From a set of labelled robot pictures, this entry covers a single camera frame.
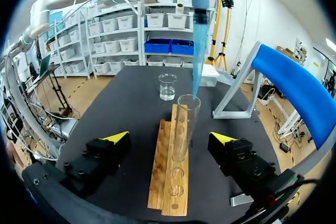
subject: ceiling light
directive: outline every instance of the ceiling light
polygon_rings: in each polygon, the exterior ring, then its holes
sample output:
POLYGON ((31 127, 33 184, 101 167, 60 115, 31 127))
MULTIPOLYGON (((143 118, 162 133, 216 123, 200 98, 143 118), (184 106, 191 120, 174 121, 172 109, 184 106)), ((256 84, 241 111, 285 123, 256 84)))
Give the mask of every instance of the ceiling light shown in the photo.
POLYGON ((327 42, 327 45, 336 52, 336 45, 329 39, 325 39, 327 42))

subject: glass beaker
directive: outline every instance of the glass beaker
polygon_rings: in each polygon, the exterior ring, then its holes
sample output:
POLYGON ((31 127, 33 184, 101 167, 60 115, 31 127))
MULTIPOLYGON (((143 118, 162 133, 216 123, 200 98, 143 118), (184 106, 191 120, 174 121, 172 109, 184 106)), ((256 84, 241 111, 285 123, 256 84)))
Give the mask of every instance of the glass beaker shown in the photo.
POLYGON ((194 100, 192 94, 182 95, 177 100, 175 139, 172 157, 175 162, 180 163, 184 159, 195 129, 200 107, 201 101, 197 97, 194 100))
POLYGON ((160 98, 164 101, 171 101, 175 98, 176 75, 165 73, 159 76, 160 98))

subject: yellow tripod stand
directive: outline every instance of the yellow tripod stand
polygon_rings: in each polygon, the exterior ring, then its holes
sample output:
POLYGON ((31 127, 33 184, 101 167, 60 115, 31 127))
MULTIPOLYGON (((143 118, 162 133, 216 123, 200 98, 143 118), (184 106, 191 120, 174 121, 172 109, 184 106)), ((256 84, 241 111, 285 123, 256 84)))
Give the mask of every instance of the yellow tripod stand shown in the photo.
POLYGON ((225 49, 226 49, 227 37, 228 37, 228 34, 229 34, 230 17, 231 17, 232 7, 233 7, 233 0, 225 0, 225 1, 218 0, 218 8, 217 8, 218 20, 216 22, 215 34, 214 34, 214 39, 213 39, 213 43, 212 43, 212 47, 211 47, 211 54, 210 54, 210 57, 208 57, 205 61, 206 64, 216 66, 216 62, 219 60, 219 65, 218 65, 219 69, 221 68, 222 61, 223 61, 225 71, 227 71, 225 49), (222 51, 218 54, 218 56, 216 58, 214 58, 216 39, 217 39, 217 35, 218 35, 218 28, 219 28, 219 21, 220 21, 220 13, 221 13, 221 9, 222 9, 220 2, 223 3, 223 7, 227 7, 226 27, 225 27, 224 41, 222 42, 222 44, 223 44, 222 45, 222 51))

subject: blue storage bin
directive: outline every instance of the blue storage bin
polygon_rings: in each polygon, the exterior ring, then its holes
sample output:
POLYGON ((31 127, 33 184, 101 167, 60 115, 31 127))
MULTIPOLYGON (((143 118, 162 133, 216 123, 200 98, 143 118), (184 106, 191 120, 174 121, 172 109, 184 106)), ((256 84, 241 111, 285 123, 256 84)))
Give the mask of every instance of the blue storage bin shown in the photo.
POLYGON ((172 54, 194 55, 194 42, 192 40, 173 39, 172 54))
MULTIPOLYGON (((48 30, 48 37, 49 38, 55 36, 54 21, 56 21, 56 23, 58 23, 62 20, 63 20, 63 11, 56 12, 56 13, 53 13, 53 14, 49 15, 49 23, 51 24, 51 26, 49 27, 49 30, 48 30)), ((57 25, 57 31, 60 31, 64 28, 65 28, 65 25, 64 25, 63 22, 57 25)))
POLYGON ((150 39, 145 43, 145 52, 169 54, 171 39, 150 39))
POLYGON ((43 38, 43 41, 47 41, 49 39, 47 31, 44 34, 42 34, 42 38, 43 38))

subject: water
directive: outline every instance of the water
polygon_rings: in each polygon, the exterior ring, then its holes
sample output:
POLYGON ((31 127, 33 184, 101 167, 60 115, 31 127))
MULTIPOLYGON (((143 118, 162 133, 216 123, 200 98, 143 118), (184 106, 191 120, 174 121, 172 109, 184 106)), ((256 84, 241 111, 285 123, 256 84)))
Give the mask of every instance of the water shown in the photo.
POLYGON ((194 68, 193 98, 195 100, 202 77, 203 62, 206 50, 208 25, 194 23, 194 68))
POLYGON ((173 87, 160 87, 160 98, 164 101, 171 101, 175 98, 175 89, 173 87))

